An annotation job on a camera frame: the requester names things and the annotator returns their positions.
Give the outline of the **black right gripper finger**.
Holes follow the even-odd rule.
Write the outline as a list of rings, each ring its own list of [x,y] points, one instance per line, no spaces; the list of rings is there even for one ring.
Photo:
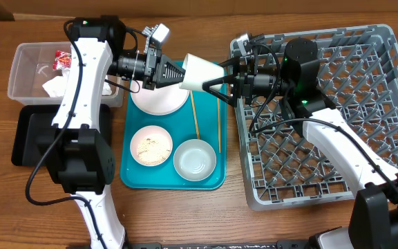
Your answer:
[[[236,97],[234,96],[234,92],[232,91],[230,95],[225,95],[224,93],[221,93],[220,89],[217,89],[217,87],[234,83],[235,79],[236,78],[233,75],[226,75],[216,79],[208,80],[202,84],[202,89],[203,91],[217,97],[219,100],[222,100],[229,106],[234,107],[236,106]]]
[[[219,63],[218,65],[223,67],[223,68],[231,66],[233,69],[238,69],[239,66],[240,66],[240,58],[239,57],[232,57],[230,59],[227,59],[227,60]]]

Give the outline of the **pale green plastic cup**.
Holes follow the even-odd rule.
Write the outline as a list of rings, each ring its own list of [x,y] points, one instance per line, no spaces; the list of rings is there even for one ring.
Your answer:
[[[224,68],[192,54],[184,58],[182,68],[185,70],[184,79],[178,84],[180,89],[202,91],[204,82],[214,80],[225,75]]]

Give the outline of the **small pink bowl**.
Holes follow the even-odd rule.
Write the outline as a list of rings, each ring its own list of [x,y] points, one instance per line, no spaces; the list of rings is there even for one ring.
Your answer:
[[[173,141],[162,127],[149,125],[139,129],[130,141],[133,159],[145,167],[155,167],[164,163],[171,155]]]

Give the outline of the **red snack wrapper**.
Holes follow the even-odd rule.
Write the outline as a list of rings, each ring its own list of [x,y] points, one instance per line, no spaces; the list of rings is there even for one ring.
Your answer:
[[[53,69],[55,71],[63,70],[71,67],[72,57],[71,54],[62,50],[55,51],[55,61]]]

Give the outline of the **white paper napkin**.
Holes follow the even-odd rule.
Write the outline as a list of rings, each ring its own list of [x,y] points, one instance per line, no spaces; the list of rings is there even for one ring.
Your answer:
[[[57,76],[55,76],[51,80],[48,80],[46,83],[42,85],[42,87],[47,92],[50,98],[63,97],[65,94],[70,69],[65,68],[59,70],[52,70],[52,72],[56,73]]]

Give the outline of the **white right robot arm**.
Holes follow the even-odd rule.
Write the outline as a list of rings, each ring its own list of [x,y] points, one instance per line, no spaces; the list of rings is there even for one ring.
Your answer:
[[[240,38],[238,57],[223,62],[232,73],[202,89],[236,106],[240,98],[279,97],[282,123],[313,144],[340,173],[354,195],[349,225],[311,236],[307,248],[398,248],[398,169],[387,163],[350,128],[317,82],[320,63],[314,41],[289,41],[276,68],[259,66],[272,48],[262,37]]]

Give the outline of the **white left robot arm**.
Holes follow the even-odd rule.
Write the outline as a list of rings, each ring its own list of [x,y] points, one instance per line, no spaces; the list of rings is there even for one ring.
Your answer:
[[[100,107],[107,75],[142,82],[154,90],[177,84],[185,70],[162,53],[170,30],[164,24],[142,31],[126,26],[117,16],[77,17],[64,23],[71,63],[66,90],[51,126],[37,138],[41,159],[26,183],[26,199],[46,206],[75,201],[91,236],[91,248],[128,248],[111,194],[115,157],[100,131]],[[144,51],[124,49],[126,35],[146,38]],[[30,188],[45,166],[52,181],[67,196],[36,201]]]

